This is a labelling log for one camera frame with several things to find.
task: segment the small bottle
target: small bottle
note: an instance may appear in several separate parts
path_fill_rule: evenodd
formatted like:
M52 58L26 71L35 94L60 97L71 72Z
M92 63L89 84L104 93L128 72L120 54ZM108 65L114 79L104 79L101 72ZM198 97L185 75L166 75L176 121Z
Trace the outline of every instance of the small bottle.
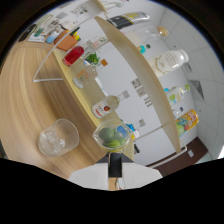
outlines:
M46 40L48 44L51 44L59 35L59 31L54 31Z
M130 97L128 91L124 91L119 96L107 96L92 106L92 113L95 117L102 118L115 111L118 108L120 101L127 99L128 97Z
M35 37L38 37L38 36L42 33L43 30L44 30L44 27L40 27L40 28L37 30L37 32L34 34L34 36L35 36Z
M180 107L178 110L173 109L173 116L175 120L180 116L181 112L183 112L183 107Z
M81 46L74 47L62 61L65 65L71 66L83 53L84 49Z
M145 12L133 12L109 18L107 21L120 30L124 27L149 22L150 20L150 16Z
M184 98L184 94L189 90L190 86L186 84L184 87L176 86L173 89L166 92L166 96L169 100L170 106L179 103Z
M158 57L148 60L149 65L158 78L180 68L188 62L189 57L184 50L166 51Z

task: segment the wooden shelf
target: wooden shelf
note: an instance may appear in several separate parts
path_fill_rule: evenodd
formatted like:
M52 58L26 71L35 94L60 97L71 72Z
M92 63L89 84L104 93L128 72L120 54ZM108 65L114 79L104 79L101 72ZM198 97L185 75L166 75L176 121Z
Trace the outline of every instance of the wooden shelf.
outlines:
M142 85L152 101L163 130L173 144L176 152L181 152L175 119L166 94L156 74L153 72L144 56L124 34L109 22L98 16L95 17L95 20L104 31L108 40L125 58L132 70L138 76L140 82L143 83Z
M108 14L107 9L104 7L104 5L101 3L100 0L92 0L92 1L96 3L96 5L99 7L99 9L100 9L101 11L103 11L103 12L105 12L105 13Z
M58 49L54 50L53 52L60 68L62 69L61 75L63 77L63 80L71 95L75 99L77 105L79 106L80 110L82 111L83 115L88 120L89 124L96 129L103 121L109 119L120 119L115 111L100 119L96 118L92 114L91 106L106 97L103 91L95 80L93 80L88 84L88 86L83 89L77 88L72 79L75 76L75 73L80 69L79 66L83 65L84 67L84 64L80 63L80 61L76 61L71 67L68 67L62 62L62 59L66 55L66 52L62 52ZM124 154L131 160L134 160L134 141L132 139L127 145Z

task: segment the plastic container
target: plastic container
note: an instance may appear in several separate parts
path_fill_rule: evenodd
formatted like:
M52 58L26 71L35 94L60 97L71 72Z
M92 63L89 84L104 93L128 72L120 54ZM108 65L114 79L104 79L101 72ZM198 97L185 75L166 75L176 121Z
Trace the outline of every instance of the plastic container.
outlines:
M78 43L78 40L76 40L73 35L78 31L79 27L75 29L73 32L71 32L67 37L65 37L64 40L61 41L61 43L58 44L57 48L68 51L72 46L76 45ZM55 44L65 35L68 33L68 30L64 30L54 41Z
M176 120L176 126L179 137L186 134L193 127L195 127L199 122L198 115L195 110L189 110L183 116Z
M67 66L71 66L77 59L79 59L84 53L84 49L80 46L74 47L64 58L63 63Z
M94 140L107 153L123 152L130 141L130 136L129 128L117 119L102 122L93 133Z
M59 35L58 31L54 31L46 40L48 44L51 44Z
M167 51L157 57L148 59L148 63L158 78L180 68L188 62L189 57L184 50Z
M35 37L38 37L44 30L44 27L40 27L37 32L34 34Z
M150 20L150 16L145 12L132 12L109 18L107 21L120 30L124 27L149 22Z
M92 106L92 113L97 118L102 118L107 114L115 111L121 100L127 99L130 97L127 91L124 91L119 96L107 96L103 100Z
M169 100L170 106L179 103L184 98L186 92L189 90L190 86L186 84L184 87L176 86L173 89L167 91L166 96Z

